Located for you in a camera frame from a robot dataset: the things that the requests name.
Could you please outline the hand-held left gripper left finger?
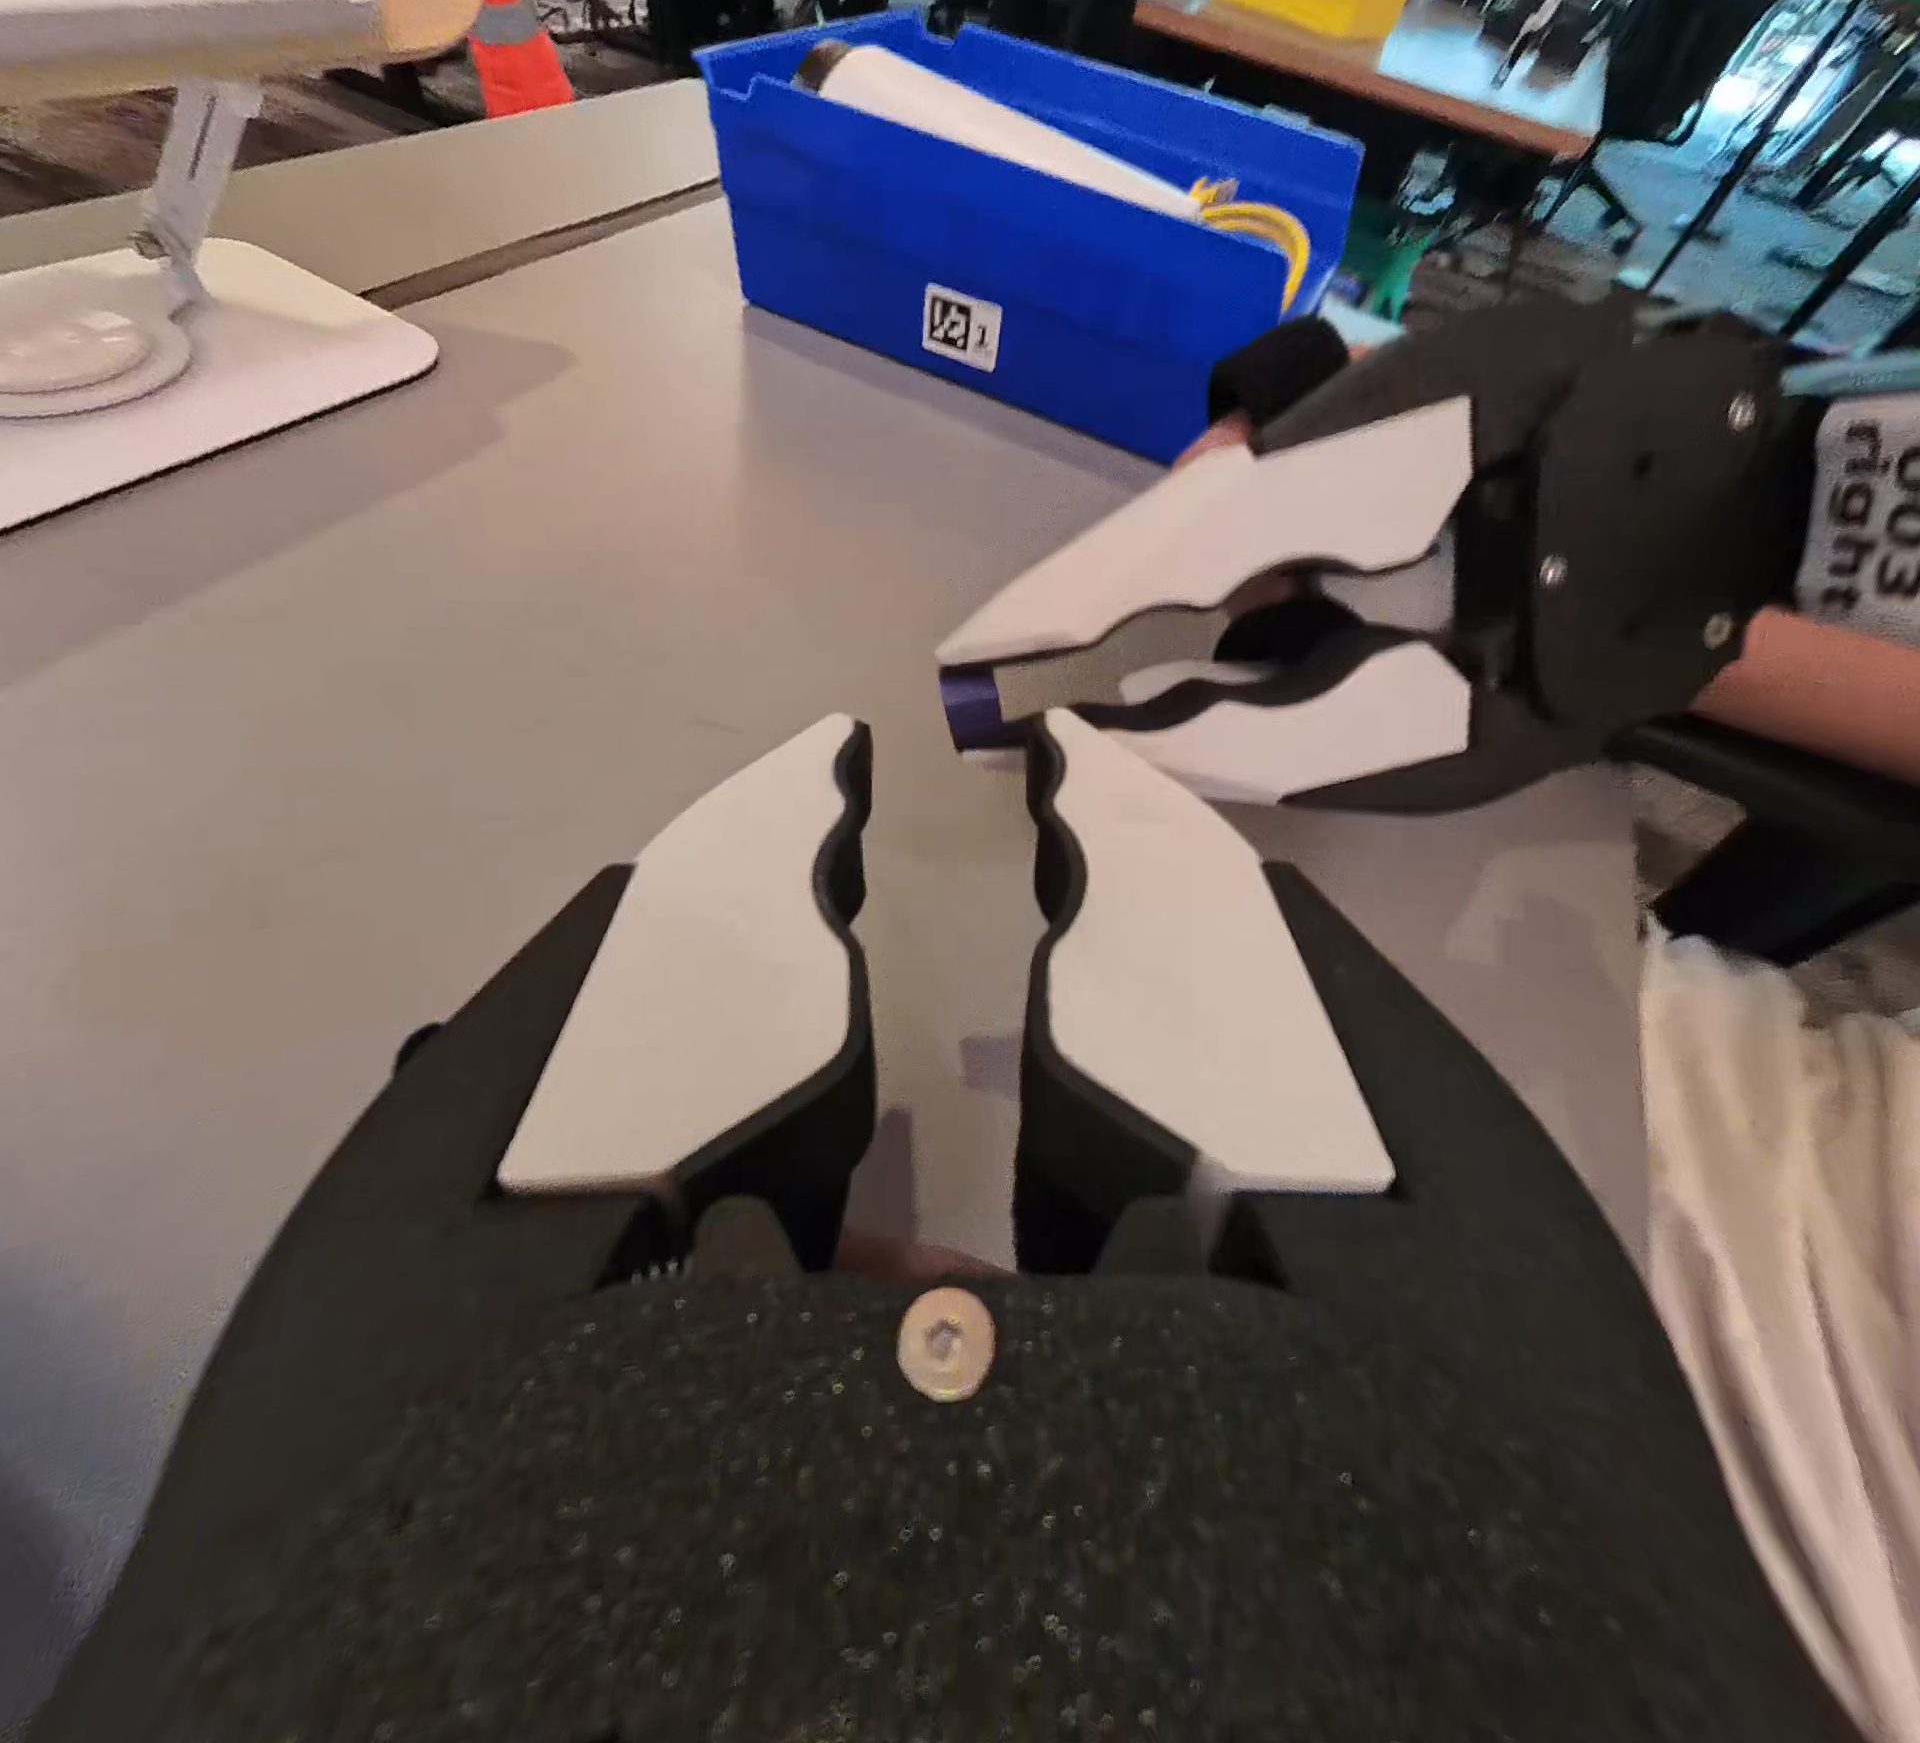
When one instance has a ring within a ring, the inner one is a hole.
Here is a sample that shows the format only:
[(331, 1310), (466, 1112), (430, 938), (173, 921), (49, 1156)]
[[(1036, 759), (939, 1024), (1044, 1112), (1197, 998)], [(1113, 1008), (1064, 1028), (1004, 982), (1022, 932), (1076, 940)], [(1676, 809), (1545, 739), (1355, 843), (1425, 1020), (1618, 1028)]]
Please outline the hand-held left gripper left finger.
[(507, 1194), (636, 1194), (675, 1234), (734, 1196), (829, 1270), (879, 1120), (870, 727), (829, 713), (693, 801), (626, 869), (499, 1158)]

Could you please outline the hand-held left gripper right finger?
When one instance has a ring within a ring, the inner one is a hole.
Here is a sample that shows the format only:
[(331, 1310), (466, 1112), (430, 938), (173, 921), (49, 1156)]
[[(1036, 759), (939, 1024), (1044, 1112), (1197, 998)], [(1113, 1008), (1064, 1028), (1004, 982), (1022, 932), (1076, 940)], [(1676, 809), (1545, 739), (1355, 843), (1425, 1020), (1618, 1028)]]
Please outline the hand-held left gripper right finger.
[(1384, 1196), (1397, 1164), (1255, 843), (1081, 715), (1027, 737), (1035, 946), (1014, 1244), (1095, 1268), (1169, 1202), (1212, 1250), (1271, 1194)]

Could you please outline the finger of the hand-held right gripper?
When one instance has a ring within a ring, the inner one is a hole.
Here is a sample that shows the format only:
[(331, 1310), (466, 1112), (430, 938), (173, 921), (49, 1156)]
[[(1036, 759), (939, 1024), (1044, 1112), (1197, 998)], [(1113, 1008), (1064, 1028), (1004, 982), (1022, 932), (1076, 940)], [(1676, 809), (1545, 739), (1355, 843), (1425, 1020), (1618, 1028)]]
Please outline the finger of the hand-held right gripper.
[(1165, 691), (1180, 719), (1151, 727), (1129, 707), (1117, 743), (1212, 801), (1275, 805), (1310, 791), (1464, 753), (1474, 691), (1429, 643), (1365, 653), (1340, 675), (1210, 683)]
[(1474, 469), (1471, 397), (1260, 455), (1216, 447), (1017, 575), (939, 645), (939, 665), (1091, 649), (1275, 569), (1397, 571), (1432, 551)]

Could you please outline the grey marker with purple cap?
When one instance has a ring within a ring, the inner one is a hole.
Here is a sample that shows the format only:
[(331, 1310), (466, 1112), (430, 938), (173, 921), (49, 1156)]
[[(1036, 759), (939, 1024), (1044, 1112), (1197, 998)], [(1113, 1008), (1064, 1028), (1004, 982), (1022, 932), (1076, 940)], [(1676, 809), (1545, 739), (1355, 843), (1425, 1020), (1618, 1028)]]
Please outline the grey marker with purple cap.
[(939, 701), (964, 757), (1020, 749), (1027, 723), (1050, 705), (1124, 705), (1183, 681), (1256, 681), (1289, 659), (1275, 601), (1210, 607), (1160, 603), (1104, 627), (1088, 645), (985, 649), (950, 639), (939, 651)]

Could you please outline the white bottle with black cap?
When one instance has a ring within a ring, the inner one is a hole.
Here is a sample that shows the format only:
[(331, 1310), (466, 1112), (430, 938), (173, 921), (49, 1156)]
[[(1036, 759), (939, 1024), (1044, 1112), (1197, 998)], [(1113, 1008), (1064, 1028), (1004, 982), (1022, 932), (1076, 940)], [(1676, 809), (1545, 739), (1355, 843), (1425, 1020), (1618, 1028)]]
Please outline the white bottle with black cap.
[(1205, 213), (1198, 195), (1165, 177), (876, 43), (822, 39), (803, 57), (793, 83), (862, 115), (913, 127), (1158, 215), (1198, 221)]

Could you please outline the blue plastic bin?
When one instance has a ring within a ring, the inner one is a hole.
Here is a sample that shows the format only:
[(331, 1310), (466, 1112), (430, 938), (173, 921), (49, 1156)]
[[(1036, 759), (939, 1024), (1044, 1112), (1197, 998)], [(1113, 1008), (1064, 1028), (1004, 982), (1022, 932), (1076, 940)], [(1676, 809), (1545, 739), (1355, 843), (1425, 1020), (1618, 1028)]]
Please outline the blue plastic bin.
[[(808, 83), (825, 43), (985, 97), (1180, 197), (1233, 181), (1304, 227), (1302, 275), (1273, 243)], [(697, 67), (750, 303), (1157, 461), (1205, 423), (1219, 361), (1319, 309), (1365, 163), (1355, 137), (1284, 109), (993, 27), (937, 35), (913, 9), (709, 45)]]

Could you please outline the person's right forearm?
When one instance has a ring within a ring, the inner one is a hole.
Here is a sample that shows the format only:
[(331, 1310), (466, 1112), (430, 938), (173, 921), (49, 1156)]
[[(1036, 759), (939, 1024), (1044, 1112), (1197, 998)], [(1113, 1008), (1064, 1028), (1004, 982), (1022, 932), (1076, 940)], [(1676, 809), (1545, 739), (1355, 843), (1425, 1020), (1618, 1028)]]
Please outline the person's right forearm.
[(1918, 649), (1764, 607), (1692, 715), (1918, 783)]

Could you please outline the green plastic chair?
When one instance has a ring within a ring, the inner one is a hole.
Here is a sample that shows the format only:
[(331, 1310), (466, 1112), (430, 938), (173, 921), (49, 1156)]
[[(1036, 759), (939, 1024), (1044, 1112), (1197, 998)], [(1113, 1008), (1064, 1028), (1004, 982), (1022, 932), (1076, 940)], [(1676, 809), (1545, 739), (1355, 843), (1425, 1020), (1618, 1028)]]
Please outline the green plastic chair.
[(1430, 235), (1400, 219), (1352, 219), (1329, 293), (1340, 303), (1400, 323)]

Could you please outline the light wooden table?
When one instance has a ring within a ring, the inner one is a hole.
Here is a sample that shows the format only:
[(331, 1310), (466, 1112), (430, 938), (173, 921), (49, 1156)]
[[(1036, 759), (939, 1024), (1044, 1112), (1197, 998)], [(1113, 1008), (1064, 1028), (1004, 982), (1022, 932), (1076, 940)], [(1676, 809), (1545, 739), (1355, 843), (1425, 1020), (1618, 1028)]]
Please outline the light wooden table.
[(1317, 35), (1219, 0), (1139, 0), (1135, 25), (1186, 57), (1312, 83), (1549, 163), (1578, 159), (1604, 127), (1607, 41), (1569, 73), (1506, 69), (1477, 19), (1451, 3), (1415, 1), (1378, 43)]

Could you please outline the white stand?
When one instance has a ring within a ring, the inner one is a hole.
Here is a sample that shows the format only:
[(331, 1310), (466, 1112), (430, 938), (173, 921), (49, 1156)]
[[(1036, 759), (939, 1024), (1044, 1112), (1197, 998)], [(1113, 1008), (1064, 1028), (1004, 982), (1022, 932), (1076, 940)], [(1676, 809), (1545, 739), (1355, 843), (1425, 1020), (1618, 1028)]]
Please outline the white stand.
[(419, 381), (437, 339), (212, 223), (263, 77), (383, 49), (381, 0), (4, 0), (4, 97), (170, 85), (104, 253), (4, 273), (6, 533)]

